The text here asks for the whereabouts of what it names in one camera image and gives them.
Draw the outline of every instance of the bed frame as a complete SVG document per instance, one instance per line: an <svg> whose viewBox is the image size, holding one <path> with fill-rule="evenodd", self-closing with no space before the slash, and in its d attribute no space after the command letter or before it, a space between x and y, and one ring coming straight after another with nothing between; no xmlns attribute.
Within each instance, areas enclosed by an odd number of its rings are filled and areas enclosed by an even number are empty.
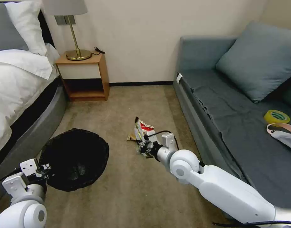
<svg viewBox="0 0 291 228"><path fill-rule="evenodd" d="M54 46L54 42L42 12L38 19L44 42ZM32 126L17 140L0 164L0 178L19 167L19 163L34 158L50 139L62 120L67 100L62 85L58 85L50 104ZM0 198L5 190L0 183Z"/></svg>

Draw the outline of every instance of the black cable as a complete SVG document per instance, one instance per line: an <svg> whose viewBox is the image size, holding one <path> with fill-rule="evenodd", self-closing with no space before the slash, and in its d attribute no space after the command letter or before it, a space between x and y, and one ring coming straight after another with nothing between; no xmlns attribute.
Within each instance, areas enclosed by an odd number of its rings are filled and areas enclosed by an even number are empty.
<svg viewBox="0 0 291 228"><path fill-rule="evenodd" d="M93 55L100 55L100 54L105 54L104 51L100 50L99 48L95 47L95 51L99 52L98 54L95 54L93 52L91 52Z"/></svg>
<svg viewBox="0 0 291 228"><path fill-rule="evenodd" d="M20 172L20 169L19 168L15 168L13 172L11 172L11 173L7 174L6 176L2 177L0 179L0 181L4 180L5 178L7 178L7 177L9 177L9 176L11 176L13 174L19 173L19 172Z"/></svg>
<svg viewBox="0 0 291 228"><path fill-rule="evenodd" d="M156 132L155 134L149 135L148 137L151 137L151 136L154 136L154 135L158 135L158 134L161 134L161 133L164 133L164 132L168 132L168 133L172 134L172 132L165 130L165 131ZM179 150L179 146L178 146L177 139L176 139L175 136L174 136L174 139L175 139L175 142L176 142L177 149Z"/></svg>
<svg viewBox="0 0 291 228"><path fill-rule="evenodd" d="M272 225L272 224L290 224L290 221L268 221L268 222L254 222L254 223L241 223L241 224L222 224L214 223L213 225L222 226L222 227L253 227L259 225Z"/></svg>

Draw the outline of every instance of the trash bag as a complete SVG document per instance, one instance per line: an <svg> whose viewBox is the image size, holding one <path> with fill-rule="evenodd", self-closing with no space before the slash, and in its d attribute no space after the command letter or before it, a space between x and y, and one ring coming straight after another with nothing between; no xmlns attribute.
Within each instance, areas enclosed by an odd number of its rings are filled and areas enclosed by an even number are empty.
<svg viewBox="0 0 291 228"><path fill-rule="evenodd" d="M46 143L39 163L50 164L47 184L65 192L93 184L108 162L109 146L99 135L73 128Z"/></svg>

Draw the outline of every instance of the baseboard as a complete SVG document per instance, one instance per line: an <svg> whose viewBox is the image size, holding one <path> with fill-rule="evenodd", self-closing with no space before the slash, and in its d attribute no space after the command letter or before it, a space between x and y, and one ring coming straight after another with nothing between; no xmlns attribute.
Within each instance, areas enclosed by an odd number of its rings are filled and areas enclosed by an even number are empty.
<svg viewBox="0 0 291 228"><path fill-rule="evenodd" d="M154 86L154 85L172 85L173 81L157 82L112 82L110 86Z"/></svg>

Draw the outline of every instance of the white cloth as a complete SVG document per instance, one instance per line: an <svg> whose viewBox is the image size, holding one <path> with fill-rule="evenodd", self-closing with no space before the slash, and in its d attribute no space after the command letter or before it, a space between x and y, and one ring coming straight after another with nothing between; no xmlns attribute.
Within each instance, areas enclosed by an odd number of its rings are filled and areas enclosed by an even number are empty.
<svg viewBox="0 0 291 228"><path fill-rule="evenodd" d="M56 54L47 55L50 60L28 51L0 51L0 150L10 126L58 75L52 65Z"/></svg>

